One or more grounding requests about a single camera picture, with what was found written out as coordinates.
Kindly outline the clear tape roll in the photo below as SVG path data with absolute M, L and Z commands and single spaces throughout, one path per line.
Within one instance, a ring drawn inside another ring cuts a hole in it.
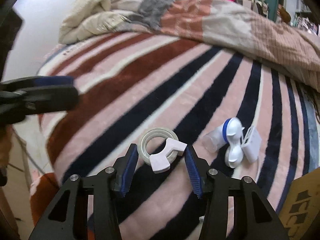
M 178 140 L 178 136 L 172 130 L 165 127 L 150 128 L 140 136 L 137 151 L 143 161 L 150 164 L 150 155 L 163 150 L 167 138 Z

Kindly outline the white small charger box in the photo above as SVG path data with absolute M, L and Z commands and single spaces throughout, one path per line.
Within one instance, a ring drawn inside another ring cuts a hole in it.
M 249 163 L 258 159 L 261 146 L 261 136 L 255 126 L 251 126 L 242 142 L 241 148 Z

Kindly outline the striped plush blanket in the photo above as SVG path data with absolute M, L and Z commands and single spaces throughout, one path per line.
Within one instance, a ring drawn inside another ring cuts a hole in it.
M 91 176 L 113 165 L 154 127 L 174 131 L 225 175 L 254 178 L 276 211 L 292 181 L 319 166 L 313 90 L 228 49 L 165 35 L 115 33 L 63 47 L 39 74 L 73 77 L 80 101 L 72 111 L 39 118 L 53 171 L 32 184 L 35 222 L 71 175 Z M 232 169 L 225 164 L 225 148 L 204 148 L 203 136 L 232 117 L 257 128 L 257 163 Z

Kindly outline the cream fluffy blanket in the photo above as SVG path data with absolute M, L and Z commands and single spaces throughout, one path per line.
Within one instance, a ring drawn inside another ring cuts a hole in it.
M 129 20 L 131 12 L 112 10 L 111 0 L 75 0 L 59 29 L 59 43 L 73 44 L 113 32 Z

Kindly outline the brown cardboard box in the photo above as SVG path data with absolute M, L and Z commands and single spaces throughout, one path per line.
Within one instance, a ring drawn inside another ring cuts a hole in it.
M 289 239 L 317 239 L 319 235 L 320 169 L 294 180 L 279 218 Z

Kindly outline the pink grey patchwork quilt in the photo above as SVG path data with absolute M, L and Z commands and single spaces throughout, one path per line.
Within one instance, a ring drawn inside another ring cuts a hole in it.
M 111 0 L 128 30 L 191 38 L 283 66 L 319 89 L 319 37 L 275 23 L 228 0 Z

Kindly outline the brown plush toy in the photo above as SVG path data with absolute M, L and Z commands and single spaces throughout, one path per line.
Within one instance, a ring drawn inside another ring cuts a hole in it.
M 278 15 L 280 16 L 281 22 L 285 24 L 289 24 L 291 22 L 290 14 L 284 9 L 281 4 L 278 5 Z

